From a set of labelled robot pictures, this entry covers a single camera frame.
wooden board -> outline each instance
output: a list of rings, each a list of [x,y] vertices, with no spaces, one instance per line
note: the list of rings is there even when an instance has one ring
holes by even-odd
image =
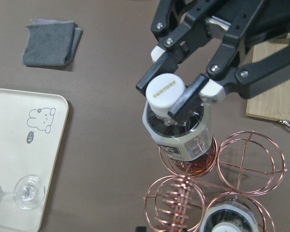
[[[264,42],[254,47],[253,61],[259,61],[287,46]],[[290,122],[290,80],[247,101],[246,115]]]

bottle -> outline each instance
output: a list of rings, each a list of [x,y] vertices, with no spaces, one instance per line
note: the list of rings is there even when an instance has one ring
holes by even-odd
[[[183,124],[173,120],[168,111],[185,89],[184,82],[175,74],[164,73],[155,77],[146,88],[143,124],[180,170],[200,174],[213,165],[217,154],[210,125],[210,107],[201,104]]]
[[[200,232],[259,232],[258,223],[248,206],[228,199],[206,210]]]

white bottle cap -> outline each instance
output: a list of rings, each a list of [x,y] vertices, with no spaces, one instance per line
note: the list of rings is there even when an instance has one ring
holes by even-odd
[[[185,89],[186,86],[180,77],[172,73],[164,73],[148,84],[146,98],[156,115],[169,118],[168,111]]]
[[[230,222],[221,222],[214,226],[212,232],[243,232],[240,228]]]

gray cloth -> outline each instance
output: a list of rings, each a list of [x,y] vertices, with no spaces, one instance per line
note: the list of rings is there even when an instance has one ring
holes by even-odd
[[[83,31],[74,21],[38,19],[29,30],[23,54],[26,66],[66,66],[75,56]]]

screw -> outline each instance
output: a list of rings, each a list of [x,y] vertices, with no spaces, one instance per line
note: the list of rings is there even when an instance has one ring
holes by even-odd
[[[211,70],[212,70],[213,72],[216,72],[218,69],[219,69],[219,66],[216,65],[216,64],[214,64],[214,65],[211,67]]]
[[[156,28],[159,29],[159,30],[162,29],[163,28],[163,24],[162,23],[157,23]]]
[[[171,45],[171,43],[173,43],[172,38],[168,38],[168,39],[166,40],[166,44],[167,44],[167,45]]]
[[[241,73],[240,73],[241,77],[243,77],[243,78],[248,77],[248,74],[249,74],[249,72],[248,72],[247,70],[243,70],[243,71],[241,71]]]

